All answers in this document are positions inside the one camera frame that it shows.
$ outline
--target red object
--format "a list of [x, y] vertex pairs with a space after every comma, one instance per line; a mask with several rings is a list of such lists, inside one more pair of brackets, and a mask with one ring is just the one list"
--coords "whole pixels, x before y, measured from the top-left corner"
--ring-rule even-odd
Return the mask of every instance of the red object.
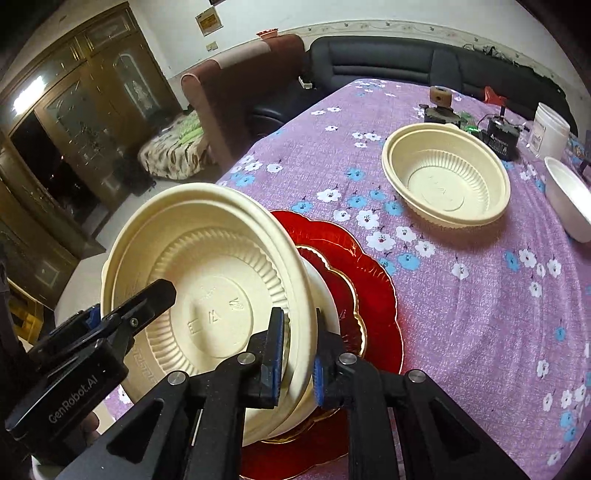
[[[279, 220], [296, 245], [318, 250], [333, 269], [344, 273], [355, 286], [359, 313], [367, 328], [365, 359], [377, 368], [394, 373], [402, 370], [404, 347], [397, 323], [397, 298], [385, 270], [363, 253], [354, 237], [334, 223], [310, 220], [286, 210], [272, 214]], [[305, 252], [315, 267], [314, 254]], [[343, 322], [342, 309], [347, 295], [332, 272], [320, 269], [341, 317], [342, 335], [347, 348], [357, 347], [358, 329], [350, 321]], [[242, 476], [255, 480], [284, 480], [300, 475], [315, 465], [330, 462], [348, 452], [347, 415], [338, 411], [328, 419], [315, 423], [308, 431], [289, 443], [256, 442], [242, 449]]]
[[497, 95], [495, 91], [488, 85], [484, 87], [484, 102], [491, 105], [506, 106], [505, 101], [507, 97]]

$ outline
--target white bowl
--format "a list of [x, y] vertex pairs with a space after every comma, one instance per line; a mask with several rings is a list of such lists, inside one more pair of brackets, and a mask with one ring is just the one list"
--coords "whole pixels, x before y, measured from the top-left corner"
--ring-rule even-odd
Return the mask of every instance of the white bowl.
[[546, 197], [567, 233], [577, 242], [591, 242], [591, 192], [566, 165], [552, 157], [544, 159], [548, 169]]
[[454, 125], [408, 125], [388, 137], [382, 167], [423, 218], [449, 228], [486, 225], [505, 211], [509, 177], [482, 141]]
[[130, 218], [103, 268], [106, 314], [156, 278], [175, 305], [135, 338], [124, 387], [133, 401], [173, 370], [212, 370], [287, 314], [279, 406], [247, 410], [243, 443], [267, 438], [294, 411], [310, 380], [317, 323], [306, 268], [285, 229], [248, 196], [191, 183], [168, 189]]

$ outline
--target purple tablecloth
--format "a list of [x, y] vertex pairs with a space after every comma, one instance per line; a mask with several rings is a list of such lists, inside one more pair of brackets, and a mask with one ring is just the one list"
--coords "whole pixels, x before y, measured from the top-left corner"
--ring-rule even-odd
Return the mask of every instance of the purple tablecloth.
[[[425, 370], [532, 479], [551, 479], [590, 417], [591, 249], [564, 232], [525, 139], [522, 160], [505, 163], [501, 220], [451, 231], [411, 213], [381, 151], [423, 121], [419, 103], [427, 87], [357, 80], [256, 143], [219, 184], [353, 234], [396, 286], [405, 370]], [[459, 94], [454, 108], [477, 120], [498, 111]], [[341, 459], [303, 478], [346, 469]]]

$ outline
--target wall sign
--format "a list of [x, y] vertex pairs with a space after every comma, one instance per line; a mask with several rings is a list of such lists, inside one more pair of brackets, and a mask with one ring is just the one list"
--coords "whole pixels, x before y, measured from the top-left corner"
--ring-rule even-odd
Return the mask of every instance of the wall sign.
[[215, 7], [208, 8], [205, 12], [196, 16], [195, 19], [204, 37], [223, 27]]

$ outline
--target glass cabinet door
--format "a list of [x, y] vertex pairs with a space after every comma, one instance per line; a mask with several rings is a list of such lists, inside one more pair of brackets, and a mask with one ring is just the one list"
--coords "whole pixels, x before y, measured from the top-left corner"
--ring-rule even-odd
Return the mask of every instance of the glass cabinet door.
[[105, 251], [57, 204], [37, 181], [12, 144], [0, 133], [0, 179], [30, 214], [80, 260]]
[[35, 113], [76, 174], [114, 211], [129, 193], [118, 175], [127, 161], [114, 134], [121, 129], [121, 117], [86, 65], [54, 90], [37, 105]]
[[8, 278], [55, 308], [78, 261], [33, 220], [1, 181], [0, 244], [8, 257]]
[[105, 48], [89, 60], [101, 88], [124, 119], [121, 141], [136, 154], [160, 128], [180, 113], [180, 106], [150, 56], [141, 34]]

